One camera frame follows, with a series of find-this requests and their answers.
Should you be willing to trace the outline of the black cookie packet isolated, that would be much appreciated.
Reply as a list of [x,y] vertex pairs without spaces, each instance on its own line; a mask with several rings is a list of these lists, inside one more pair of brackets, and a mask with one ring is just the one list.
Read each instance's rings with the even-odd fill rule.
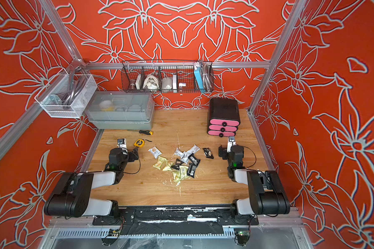
[[206,158],[214,159],[212,151],[209,148],[203,148],[204,154]]

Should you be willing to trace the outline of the pink top drawer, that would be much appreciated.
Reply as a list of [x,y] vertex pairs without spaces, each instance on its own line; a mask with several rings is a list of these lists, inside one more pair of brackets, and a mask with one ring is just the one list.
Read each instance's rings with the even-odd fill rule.
[[218,126],[231,126],[231,127],[238,127],[240,125],[239,120],[228,120],[228,119],[210,119],[210,125],[218,125]]

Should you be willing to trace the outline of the black cookie packet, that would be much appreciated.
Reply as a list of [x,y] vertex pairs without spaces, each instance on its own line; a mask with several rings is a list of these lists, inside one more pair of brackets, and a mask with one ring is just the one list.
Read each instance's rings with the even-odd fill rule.
[[195,172],[196,172],[197,166],[194,164],[189,164],[189,168],[187,171],[187,176],[195,178]]
[[181,161],[180,159],[176,159],[176,162],[170,166],[171,169],[173,170],[176,170],[176,171],[179,171],[180,170],[180,167],[184,164],[183,161]]
[[193,164],[193,165],[195,165],[195,166],[198,166],[199,165],[199,163],[200,163],[200,159],[197,159],[195,156],[194,156],[194,154],[190,154],[189,156],[188,156],[188,159],[190,160],[190,162]]

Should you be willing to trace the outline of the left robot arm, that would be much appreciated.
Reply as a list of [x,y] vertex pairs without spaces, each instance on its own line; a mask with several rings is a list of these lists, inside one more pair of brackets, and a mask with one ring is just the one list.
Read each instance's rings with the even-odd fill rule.
[[120,219],[117,201],[91,197],[96,188],[118,184],[129,162],[139,161],[138,148],[111,149],[109,162],[103,171],[71,173],[64,172],[44,205],[48,216],[82,217],[108,216]]

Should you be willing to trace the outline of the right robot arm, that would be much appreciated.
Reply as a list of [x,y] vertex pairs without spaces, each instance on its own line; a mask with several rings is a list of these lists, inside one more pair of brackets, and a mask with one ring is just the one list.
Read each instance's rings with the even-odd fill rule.
[[244,167],[243,146],[220,146],[218,153],[228,162],[228,177],[248,187],[248,198],[236,199],[232,203],[236,214],[273,217],[290,213],[291,205],[276,171],[263,172]]

